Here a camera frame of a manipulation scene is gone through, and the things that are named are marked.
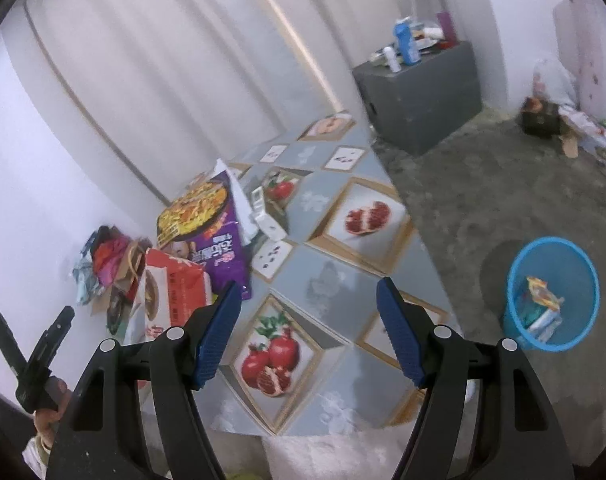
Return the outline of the person's left hand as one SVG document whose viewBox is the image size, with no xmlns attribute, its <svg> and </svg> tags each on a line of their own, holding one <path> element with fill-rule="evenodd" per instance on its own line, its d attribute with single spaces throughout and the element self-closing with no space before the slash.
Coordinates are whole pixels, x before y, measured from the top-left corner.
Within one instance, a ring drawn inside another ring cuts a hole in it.
<svg viewBox="0 0 606 480">
<path fill-rule="evenodd" d="M 52 390 L 58 391 L 57 396 L 59 402 L 57 403 L 57 408 L 56 410 L 41 408 L 34 413 L 33 418 L 36 432 L 41 437 L 42 443 L 46 448 L 53 447 L 58 422 L 64 417 L 64 412 L 68 408 L 72 396 L 72 391 L 62 379 L 52 377 L 49 385 Z"/>
</svg>

